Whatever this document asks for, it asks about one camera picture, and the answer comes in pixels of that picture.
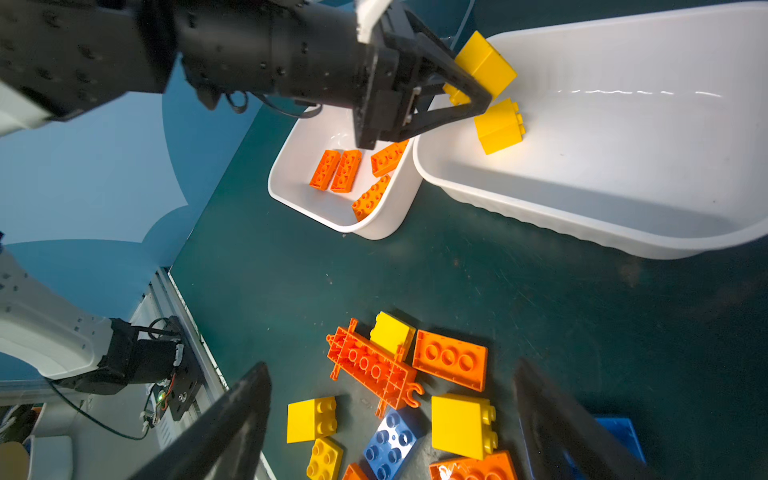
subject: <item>green table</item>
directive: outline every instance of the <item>green table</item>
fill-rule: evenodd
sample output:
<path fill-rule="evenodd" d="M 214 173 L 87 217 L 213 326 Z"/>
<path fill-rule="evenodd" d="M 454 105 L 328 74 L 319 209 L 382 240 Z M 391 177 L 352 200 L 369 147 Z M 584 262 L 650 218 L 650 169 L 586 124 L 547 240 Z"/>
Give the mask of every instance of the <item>green table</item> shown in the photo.
<path fill-rule="evenodd" d="M 615 13 L 592 3 L 592 18 Z M 487 35 L 587 16 L 553 20 L 545 3 L 523 5 L 527 20 L 512 19 L 495 5 L 476 7 Z M 392 236 L 343 236 L 266 191 L 292 126 L 259 112 L 172 271 L 229 381 L 258 360 L 269 365 L 264 453 L 279 480 L 305 478 L 310 458 L 311 443 L 285 443 L 290 402 L 336 395 L 343 468 L 362 457 L 379 423 L 377 399 L 345 373 L 329 379 L 326 335 L 352 316 L 365 332 L 380 310 L 489 347 L 483 396 L 498 410 L 500 448 L 522 478 L 511 390 L 520 356 L 590 411 L 631 417 L 649 464 L 665 478 L 766 477 L 768 240 L 644 260 L 460 204 L 427 183 Z M 419 381 L 426 417 L 431 395 L 471 394 L 434 377 Z M 450 456 L 428 437 L 401 478 L 427 478 L 427 464 Z"/>

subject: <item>toy brick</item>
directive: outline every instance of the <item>toy brick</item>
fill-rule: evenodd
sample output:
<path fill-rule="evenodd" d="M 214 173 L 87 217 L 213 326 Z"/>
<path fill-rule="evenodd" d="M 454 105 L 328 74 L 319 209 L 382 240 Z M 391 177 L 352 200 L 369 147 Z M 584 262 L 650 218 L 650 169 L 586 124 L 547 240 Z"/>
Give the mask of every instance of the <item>toy brick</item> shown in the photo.
<path fill-rule="evenodd" d="M 352 191 L 352 185 L 355 183 L 357 169 L 360 166 L 362 153 L 360 150 L 349 150 L 344 152 L 339 162 L 339 169 L 331 184 L 331 191 L 338 194 L 348 194 Z"/>
<path fill-rule="evenodd" d="M 311 480 L 336 480 L 342 455 L 344 451 L 330 439 L 315 440 L 310 465 L 306 467 L 306 476 Z"/>
<path fill-rule="evenodd" d="M 336 166 L 339 165 L 341 154 L 335 150 L 326 150 L 323 154 L 323 158 L 320 159 L 320 163 L 317 165 L 315 174 L 310 181 L 310 187 L 317 190 L 325 190 L 328 188 L 328 184 L 333 178 L 333 172 L 336 171 Z"/>
<path fill-rule="evenodd" d="M 336 433 L 336 399 L 312 399 L 288 405 L 287 442 L 308 442 Z"/>
<path fill-rule="evenodd" d="M 374 177 L 381 177 L 397 168 L 402 155 L 406 152 L 409 141 L 391 144 L 383 150 L 371 155 L 371 168 Z"/>
<path fill-rule="evenodd" d="M 368 217 L 379 206 L 379 202 L 389 186 L 389 180 L 389 175 L 384 175 L 352 204 L 352 210 L 355 212 L 357 221 L 360 222 Z"/>
<path fill-rule="evenodd" d="M 413 351 L 413 368 L 482 392 L 485 390 L 488 349 L 419 330 Z"/>
<path fill-rule="evenodd" d="M 487 399 L 446 394 L 432 397 L 432 446 L 482 460 L 498 447 L 491 430 L 496 409 Z"/>
<path fill-rule="evenodd" d="M 523 141 L 525 127 L 517 103 L 507 98 L 475 117 L 475 128 L 486 155 Z"/>
<path fill-rule="evenodd" d="M 328 335 L 328 358 L 335 363 L 331 380 L 339 379 L 344 370 L 379 397 L 376 416 L 384 418 L 387 406 L 395 410 L 404 406 L 417 409 L 421 403 L 413 393 L 424 395 L 424 387 L 414 382 L 416 371 L 402 362 L 405 350 L 399 349 L 394 359 L 384 350 L 355 333 L 357 319 L 349 321 L 349 328 L 340 326 L 335 335 Z"/>
<path fill-rule="evenodd" d="M 395 480 L 423 433 L 390 409 L 366 447 L 366 461 L 376 480 Z"/>
<path fill-rule="evenodd" d="M 368 475 L 362 471 L 360 465 L 356 463 L 350 463 L 344 472 L 344 476 L 341 480 L 368 480 Z"/>
<path fill-rule="evenodd" d="M 395 356 L 402 347 L 408 355 L 416 329 L 394 316 L 381 312 L 376 316 L 376 326 L 371 330 L 371 343 Z"/>
<path fill-rule="evenodd" d="M 454 458 L 429 466 L 431 480 L 517 480 L 509 452 L 488 455 L 485 460 Z"/>
<path fill-rule="evenodd" d="M 456 55 L 456 64 L 469 73 L 496 99 L 518 76 L 500 53 L 476 31 L 464 48 Z M 454 105 L 468 104 L 467 97 L 453 85 L 446 84 L 443 91 L 450 95 Z"/>

